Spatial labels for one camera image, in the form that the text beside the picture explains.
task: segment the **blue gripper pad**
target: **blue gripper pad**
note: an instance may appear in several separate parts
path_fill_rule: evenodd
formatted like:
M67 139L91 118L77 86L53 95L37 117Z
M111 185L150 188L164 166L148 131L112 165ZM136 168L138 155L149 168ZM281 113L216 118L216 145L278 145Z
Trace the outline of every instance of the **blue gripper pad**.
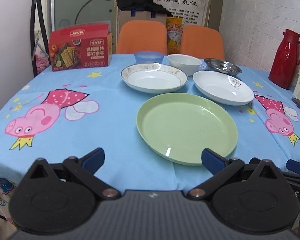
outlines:
M105 162L105 152L102 148L97 148L82 157L80 161L81 167L93 175Z
M294 160L288 160L286 167L289 171L293 171L300 175L300 163Z
M201 161L202 165L205 166L213 175L223 170L230 163L226 158L221 157L210 149L204 149L202 151Z

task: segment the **table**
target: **table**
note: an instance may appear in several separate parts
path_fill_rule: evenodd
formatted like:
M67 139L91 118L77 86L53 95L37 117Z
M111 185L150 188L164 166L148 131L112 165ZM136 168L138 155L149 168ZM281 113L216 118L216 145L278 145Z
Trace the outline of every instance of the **table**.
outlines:
M48 68L9 100L0 111L0 179L7 179L6 186L0 181L0 201L9 203L15 185L36 158L60 163L97 147L105 150L106 159L95 175L122 193L126 189L187 191L211 177L203 166L165 160L142 140L136 115L154 95L135 91L121 80L121 70L134 63L133 55L113 55L109 67L60 72ZM168 64L166 57L163 63ZM252 88L255 99L246 106L223 106L239 133L229 157L245 162L253 157L271 159L285 170L288 159L300 161L300 111L291 101L292 92L267 76L242 67L238 78ZM67 98L61 98L64 92ZM203 96L191 77L178 92ZM62 109L44 113L45 102ZM275 115L269 118L266 109Z

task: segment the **orange chair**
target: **orange chair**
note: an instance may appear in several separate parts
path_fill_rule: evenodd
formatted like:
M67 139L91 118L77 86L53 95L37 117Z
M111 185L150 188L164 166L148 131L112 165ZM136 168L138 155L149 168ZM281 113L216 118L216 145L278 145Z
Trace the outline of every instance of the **orange chair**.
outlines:
M196 58L225 60L222 37L216 30L188 25L181 36L181 54Z
M154 51L167 55L167 28L156 21L129 21L119 33L116 54Z

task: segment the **glass door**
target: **glass door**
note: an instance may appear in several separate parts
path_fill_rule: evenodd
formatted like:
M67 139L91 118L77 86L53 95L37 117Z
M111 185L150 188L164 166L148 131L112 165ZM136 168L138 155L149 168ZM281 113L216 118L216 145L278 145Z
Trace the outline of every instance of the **glass door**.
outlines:
M52 30L96 21L111 21L113 33L114 0L52 0Z

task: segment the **yellow crown print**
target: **yellow crown print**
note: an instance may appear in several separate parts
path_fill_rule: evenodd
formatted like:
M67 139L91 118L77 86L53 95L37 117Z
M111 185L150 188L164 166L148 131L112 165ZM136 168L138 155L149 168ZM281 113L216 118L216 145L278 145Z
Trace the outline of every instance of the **yellow crown print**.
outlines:
M295 133L293 133L292 135L290 135L288 137L293 146L295 146L295 144L298 143L298 140L300 140L300 138Z
M23 148L23 146L28 145L32 147L33 136L31 137L20 137L16 140L16 142L11 146L10 150L13 150L17 146L19 146L19 150Z

